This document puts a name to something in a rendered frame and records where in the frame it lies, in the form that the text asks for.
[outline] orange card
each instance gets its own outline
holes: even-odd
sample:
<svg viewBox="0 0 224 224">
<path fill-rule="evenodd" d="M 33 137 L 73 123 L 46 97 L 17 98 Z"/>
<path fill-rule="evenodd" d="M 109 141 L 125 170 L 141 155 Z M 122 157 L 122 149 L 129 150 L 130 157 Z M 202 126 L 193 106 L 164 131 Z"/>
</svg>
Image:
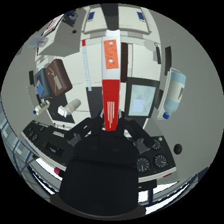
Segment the orange card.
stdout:
<svg viewBox="0 0 224 224">
<path fill-rule="evenodd" d="M 104 45 L 104 54 L 105 54 L 105 62 L 106 62 L 106 69 L 115 69 L 119 68 L 118 66 L 118 55 L 117 55 L 117 43 L 115 39 L 111 39 L 108 41 L 103 41 Z"/>
</svg>

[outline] transparent ruler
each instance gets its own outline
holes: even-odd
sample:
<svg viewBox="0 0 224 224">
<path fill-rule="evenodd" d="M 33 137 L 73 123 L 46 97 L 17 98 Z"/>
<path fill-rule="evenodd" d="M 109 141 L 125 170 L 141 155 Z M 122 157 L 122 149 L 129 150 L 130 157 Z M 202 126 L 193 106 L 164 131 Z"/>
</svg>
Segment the transparent ruler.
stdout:
<svg viewBox="0 0 224 224">
<path fill-rule="evenodd" d="M 87 62 L 87 48 L 85 45 L 85 39 L 82 40 L 82 55 L 83 55 L 83 63 L 85 69 L 85 78 L 87 80 L 87 87 L 89 91 L 92 91 L 90 78 L 89 78 L 89 69 L 88 69 L 88 62 Z"/>
</svg>

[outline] bottle cap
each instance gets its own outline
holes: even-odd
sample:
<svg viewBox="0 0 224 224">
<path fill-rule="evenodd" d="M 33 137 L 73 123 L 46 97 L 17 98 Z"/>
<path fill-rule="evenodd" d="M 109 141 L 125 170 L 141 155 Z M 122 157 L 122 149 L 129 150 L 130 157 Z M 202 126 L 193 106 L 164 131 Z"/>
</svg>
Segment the bottle cap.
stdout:
<svg viewBox="0 0 224 224">
<path fill-rule="evenodd" d="M 169 113 L 167 113 L 167 112 L 165 112 L 164 114 L 163 114 L 163 116 L 162 116 L 163 118 L 165 118 L 165 119 L 169 119 L 169 117 L 170 117 L 170 114 Z"/>
</svg>

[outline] black gauge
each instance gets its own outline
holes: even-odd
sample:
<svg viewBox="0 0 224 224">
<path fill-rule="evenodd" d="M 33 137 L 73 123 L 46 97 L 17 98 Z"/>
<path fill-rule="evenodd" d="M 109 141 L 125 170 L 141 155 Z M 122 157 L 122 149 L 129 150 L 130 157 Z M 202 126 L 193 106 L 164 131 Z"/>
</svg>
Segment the black gauge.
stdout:
<svg viewBox="0 0 224 224">
<path fill-rule="evenodd" d="M 30 134 L 29 134 L 29 137 L 32 137 L 34 135 L 34 131 L 32 131 Z"/>
<path fill-rule="evenodd" d="M 40 129 L 40 131 L 43 131 L 45 129 L 45 127 L 43 126 L 41 129 Z"/>
<path fill-rule="evenodd" d="M 155 142 L 155 145 L 153 146 L 153 149 L 155 149 L 155 150 L 159 150 L 159 149 L 161 148 L 161 143 L 160 143 L 160 141 L 157 140 L 157 139 L 153 139 L 153 140 L 154 140 L 154 142 Z"/>
<path fill-rule="evenodd" d="M 35 134 L 35 135 L 32 137 L 32 141 L 33 141 L 33 142 L 36 141 L 37 138 L 38 138 L 38 134 Z"/>
<path fill-rule="evenodd" d="M 144 157 L 139 157 L 137 160 L 137 170 L 139 172 L 146 172 L 150 168 L 150 162 L 144 158 Z"/>
<path fill-rule="evenodd" d="M 167 158 L 160 154 L 154 157 L 154 165 L 156 168 L 163 168 L 167 164 Z"/>
</svg>

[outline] gray floor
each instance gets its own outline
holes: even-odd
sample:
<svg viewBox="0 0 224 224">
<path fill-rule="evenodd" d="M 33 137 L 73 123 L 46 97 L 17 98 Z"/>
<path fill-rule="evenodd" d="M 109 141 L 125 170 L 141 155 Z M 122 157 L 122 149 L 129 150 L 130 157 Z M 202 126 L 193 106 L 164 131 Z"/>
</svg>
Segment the gray floor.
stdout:
<svg viewBox="0 0 224 224">
<path fill-rule="evenodd" d="M 187 76 L 185 91 L 177 111 L 169 120 L 164 121 L 157 120 L 158 111 L 155 108 L 152 120 L 145 127 L 145 131 L 152 135 L 152 126 L 159 127 L 157 132 L 161 131 L 166 138 L 176 163 L 176 172 L 158 180 L 157 184 L 163 184 L 193 176 L 213 162 L 222 138 L 224 100 L 215 66 L 201 45 L 205 39 L 197 41 L 194 34 L 171 19 L 152 10 L 150 12 L 160 33 L 162 58 L 166 59 L 164 49 L 171 46 L 172 67 Z M 1 97 L 7 119 L 17 136 L 36 118 L 26 89 L 30 85 L 29 71 L 36 70 L 36 50 L 28 48 L 28 45 L 33 36 L 41 35 L 43 30 L 44 28 L 30 36 L 22 49 L 20 45 L 23 43 L 18 44 L 18 51 L 21 53 L 11 63 L 8 59 L 10 66 L 3 82 Z M 160 89 L 164 90 L 167 78 L 164 75 L 164 61 L 161 68 Z M 38 120 L 46 124 L 52 123 L 47 116 L 47 113 L 41 114 Z M 180 155 L 173 152 L 178 143 L 183 147 Z"/>
</svg>

